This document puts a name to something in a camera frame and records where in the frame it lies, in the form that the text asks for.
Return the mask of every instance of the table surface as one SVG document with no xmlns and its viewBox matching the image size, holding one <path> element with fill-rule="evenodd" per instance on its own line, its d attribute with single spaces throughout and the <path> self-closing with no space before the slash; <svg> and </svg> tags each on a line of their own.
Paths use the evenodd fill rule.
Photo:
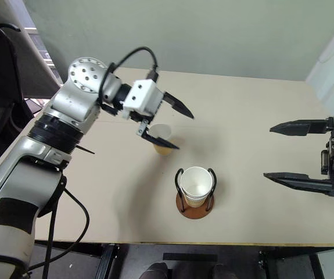
<svg viewBox="0 0 334 279">
<path fill-rule="evenodd" d="M 120 69 L 118 76 L 131 83 L 145 73 Z M 184 117 L 165 103 L 155 117 L 154 123 L 172 126 L 180 150 L 159 155 L 135 134 L 137 123 L 102 112 L 80 143 L 96 154 L 73 152 L 64 174 L 91 217 L 83 241 L 334 245 L 334 198 L 263 177 L 279 171 L 322 177 L 320 152 L 328 134 L 269 133 L 281 122 L 328 116 L 311 87 L 167 71 L 160 72 L 158 87 L 195 116 Z M 190 166 L 211 167 L 217 175 L 215 205 L 199 220 L 183 217 L 175 205 L 174 175 Z M 37 220 L 36 239 L 47 239 L 49 217 Z M 84 223 L 81 209 L 63 194 L 54 239 L 74 241 Z"/>
</svg>

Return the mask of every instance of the floor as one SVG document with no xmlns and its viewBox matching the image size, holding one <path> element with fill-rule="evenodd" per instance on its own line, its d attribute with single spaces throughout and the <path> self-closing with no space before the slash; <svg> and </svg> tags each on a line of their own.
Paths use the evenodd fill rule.
<svg viewBox="0 0 334 279">
<path fill-rule="evenodd" d="M 171 269 L 171 279 L 207 279 L 216 263 L 229 266 L 238 279 L 266 279 L 258 263 L 261 250 L 260 246 L 122 244 L 109 279 L 138 279 L 154 262 L 165 262 Z M 52 256 L 61 251 L 53 249 Z M 31 264 L 44 257 L 45 247 L 35 245 Z M 99 261 L 98 257 L 70 252 L 51 263 L 48 278 L 95 278 Z M 279 279 L 314 279 L 308 256 L 279 260 L 276 267 Z M 41 276 L 42 268 L 31 274 L 32 279 Z"/>
</svg>

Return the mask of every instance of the white paper cup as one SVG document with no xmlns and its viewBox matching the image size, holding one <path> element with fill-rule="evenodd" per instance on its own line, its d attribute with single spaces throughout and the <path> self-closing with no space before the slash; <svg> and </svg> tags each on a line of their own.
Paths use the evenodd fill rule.
<svg viewBox="0 0 334 279">
<path fill-rule="evenodd" d="M 212 176 L 202 167 L 190 167 L 181 176 L 182 193 L 186 203 L 192 208 L 204 204 L 212 187 Z"/>
<path fill-rule="evenodd" d="M 172 128 L 166 124 L 154 124 L 149 128 L 149 135 L 155 138 L 169 140 L 172 136 Z M 172 152 L 172 148 L 162 147 L 154 144 L 154 149 L 161 155 L 168 155 Z"/>
</svg>

